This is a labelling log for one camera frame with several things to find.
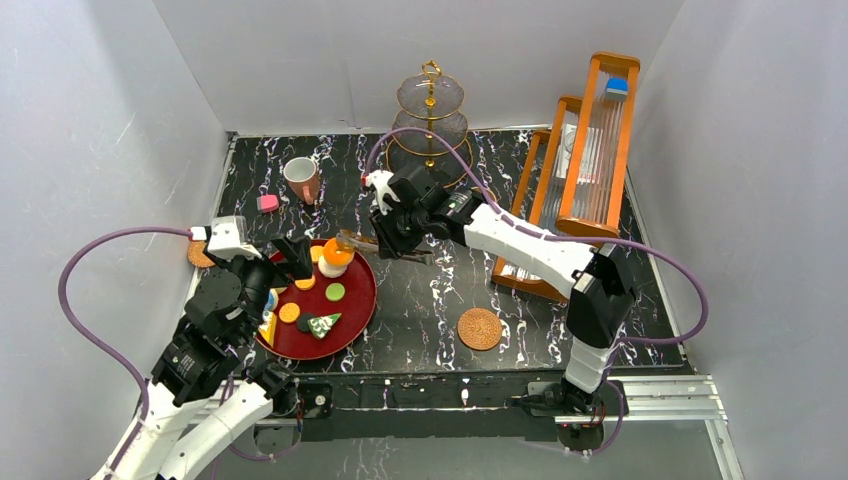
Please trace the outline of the orange donut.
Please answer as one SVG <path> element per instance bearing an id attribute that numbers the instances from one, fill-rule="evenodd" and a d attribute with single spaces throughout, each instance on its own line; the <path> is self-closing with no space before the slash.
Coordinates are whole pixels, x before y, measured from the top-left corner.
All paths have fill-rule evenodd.
<path id="1" fill-rule="evenodd" d="M 354 251 L 340 246 L 337 239 L 332 238 L 324 244 L 322 258 L 333 267 L 347 267 L 354 259 Z"/>

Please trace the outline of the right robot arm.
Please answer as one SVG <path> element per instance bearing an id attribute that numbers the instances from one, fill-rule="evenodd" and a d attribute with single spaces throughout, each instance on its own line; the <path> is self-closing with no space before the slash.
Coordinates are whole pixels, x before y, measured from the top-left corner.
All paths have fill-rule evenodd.
<path id="1" fill-rule="evenodd" d="M 636 300 L 621 248 L 557 241 L 489 205 L 481 189 L 447 191 L 419 165 L 395 173 L 375 170 L 362 183 L 374 196 L 369 219 L 381 258 L 409 255 L 430 235 L 495 255 L 553 287 L 566 300 L 566 328 L 573 336 L 561 381 L 564 403 L 577 414 L 601 403 L 603 372 Z"/>

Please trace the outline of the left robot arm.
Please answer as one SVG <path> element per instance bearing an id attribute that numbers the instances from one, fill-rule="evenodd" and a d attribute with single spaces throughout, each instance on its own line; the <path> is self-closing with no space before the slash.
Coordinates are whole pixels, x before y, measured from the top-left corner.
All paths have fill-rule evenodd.
<path id="1" fill-rule="evenodd" d="M 269 415 L 302 410 L 298 382 L 270 361 L 247 368 L 231 397 L 190 425 L 243 361 L 270 294 L 313 272 L 311 241 L 271 239 L 268 256 L 241 244 L 234 253 L 209 243 L 212 271 L 186 302 L 171 342 L 155 364 L 141 407 L 98 479 L 194 479 L 241 433 Z"/>

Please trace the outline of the green macaron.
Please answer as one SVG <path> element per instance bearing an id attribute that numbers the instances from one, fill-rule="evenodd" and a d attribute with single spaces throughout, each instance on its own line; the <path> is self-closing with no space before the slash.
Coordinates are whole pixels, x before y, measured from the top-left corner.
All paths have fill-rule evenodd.
<path id="1" fill-rule="evenodd" d="M 329 284 L 325 289 L 325 297 L 328 301 L 338 302 L 344 298 L 346 288 L 343 284 L 334 282 Z"/>

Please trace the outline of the green triangular cake slice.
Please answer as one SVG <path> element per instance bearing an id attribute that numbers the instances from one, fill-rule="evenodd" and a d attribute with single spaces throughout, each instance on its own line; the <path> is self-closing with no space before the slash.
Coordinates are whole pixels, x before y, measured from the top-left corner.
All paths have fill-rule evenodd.
<path id="1" fill-rule="evenodd" d="M 314 316 L 310 322 L 312 335 L 316 339 L 324 339 L 327 334 L 334 328 L 335 324 L 341 318 L 341 313 L 333 313 L 322 316 Z"/>

